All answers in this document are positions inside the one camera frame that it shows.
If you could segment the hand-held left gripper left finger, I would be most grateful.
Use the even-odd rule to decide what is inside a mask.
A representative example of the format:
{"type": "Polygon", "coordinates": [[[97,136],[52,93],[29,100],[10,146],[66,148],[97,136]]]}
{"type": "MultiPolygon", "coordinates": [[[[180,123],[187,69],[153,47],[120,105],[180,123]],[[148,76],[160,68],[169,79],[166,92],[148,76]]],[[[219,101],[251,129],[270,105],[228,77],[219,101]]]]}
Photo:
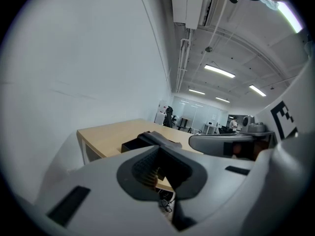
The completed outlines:
{"type": "Polygon", "coordinates": [[[160,211],[157,202],[138,201],[117,181],[117,170],[126,160],[145,152],[136,149],[96,160],[55,184],[36,201],[50,212],[74,187],[90,189],[66,230],[80,236],[176,236],[177,230],[160,211]]]}

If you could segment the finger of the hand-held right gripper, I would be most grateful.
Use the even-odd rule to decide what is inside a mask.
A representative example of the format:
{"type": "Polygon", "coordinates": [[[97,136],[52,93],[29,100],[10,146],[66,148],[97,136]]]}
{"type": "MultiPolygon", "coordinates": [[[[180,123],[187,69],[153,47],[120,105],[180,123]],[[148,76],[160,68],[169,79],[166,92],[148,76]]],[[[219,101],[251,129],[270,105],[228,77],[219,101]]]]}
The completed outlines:
{"type": "Polygon", "coordinates": [[[152,132],[148,131],[148,132],[141,133],[137,136],[137,138],[152,146],[158,145],[158,146],[168,146],[172,148],[183,148],[181,143],[173,142],[156,131],[152,131],[152,132]]]}
{"type": "Polygon", "coordinates": [[[189,145],[201,153],[217,157],[254,155],[255,147],[262,141],[268,148],[274,132],[239,132],[231,134],[193,135],[189,138],[189,145]]]}

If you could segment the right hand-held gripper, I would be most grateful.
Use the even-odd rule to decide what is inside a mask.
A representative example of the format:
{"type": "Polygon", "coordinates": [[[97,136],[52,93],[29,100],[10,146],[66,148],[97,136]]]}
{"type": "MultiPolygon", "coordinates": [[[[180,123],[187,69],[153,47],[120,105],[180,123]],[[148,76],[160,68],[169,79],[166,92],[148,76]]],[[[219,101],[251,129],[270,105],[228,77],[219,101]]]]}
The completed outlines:
{"type": "Polygon", "coordinates": [[[275,133],[277,142],[315,130],[315,43],[304,50],[308,61],[291,85],[275,101],[254,116],[275,133]]]}

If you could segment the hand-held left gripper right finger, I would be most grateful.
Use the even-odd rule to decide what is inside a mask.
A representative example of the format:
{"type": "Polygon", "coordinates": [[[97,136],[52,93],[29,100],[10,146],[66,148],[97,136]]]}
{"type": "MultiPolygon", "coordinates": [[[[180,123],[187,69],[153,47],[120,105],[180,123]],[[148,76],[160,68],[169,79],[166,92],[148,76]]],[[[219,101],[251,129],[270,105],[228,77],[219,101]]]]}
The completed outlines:
{"type": "Polygon", "coordinates": [[[253,162],[208,156],[180,149],[159,148],[159,166],[175,191],[173,219],[159,222],[161,232],[239,232],[249,206],[235,196],[253,162]]]}

